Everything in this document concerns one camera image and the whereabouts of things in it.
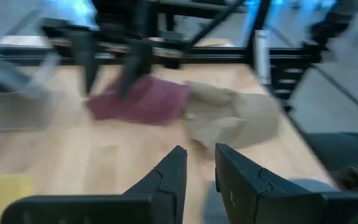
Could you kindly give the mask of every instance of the wooden table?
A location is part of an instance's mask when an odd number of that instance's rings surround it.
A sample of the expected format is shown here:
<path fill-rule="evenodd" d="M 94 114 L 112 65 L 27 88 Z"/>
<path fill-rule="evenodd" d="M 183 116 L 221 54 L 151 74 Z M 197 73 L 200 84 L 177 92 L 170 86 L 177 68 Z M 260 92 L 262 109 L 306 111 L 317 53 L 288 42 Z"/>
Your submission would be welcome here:
<path fill-rule="evenodd" d="M 10 42 L 29 45 L 39 40 L 11 37 Z M 101 69 L 96 92 L 116 77 L 119 68 Z M 155 66 L 154 75 L 178 83 L 193 80 L 268 95 L 246 65 L 184 65 L 183 70 Z M 38 194 L 120 194 L 181 145 L 188 152 L 184 223 L 201 223 L 208 185 L 214 180 L 214 161 L 188 139 L 182 121 L 169 126 L 93 121 L 80 96 L 80 78 L 80 67 L 57 69 L 51 88 L 61 91 L 61 97 L 47 129 L 0 133 L 0 175 L 27 174 Z M 276 136 L 238 151 L 284 178 L 314 178 L 332 184 L 286 116 L 281 113 L 279 117 Z"/>

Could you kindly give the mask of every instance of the maroon towel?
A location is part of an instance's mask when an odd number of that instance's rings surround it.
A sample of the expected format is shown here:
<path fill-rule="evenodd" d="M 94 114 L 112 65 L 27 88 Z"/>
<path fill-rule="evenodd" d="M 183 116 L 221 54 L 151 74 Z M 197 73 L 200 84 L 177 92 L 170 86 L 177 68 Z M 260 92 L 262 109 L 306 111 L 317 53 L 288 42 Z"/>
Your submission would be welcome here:
<path fill-rule="evenodd" d="M 144 124 L 163 125 L 181 116 L 188 87 L 150 75 L 138 80 L 124 99 L 118 98 L 119 80 L 110 84 L 86 105 L 95 119 L 117 118 Z"/>

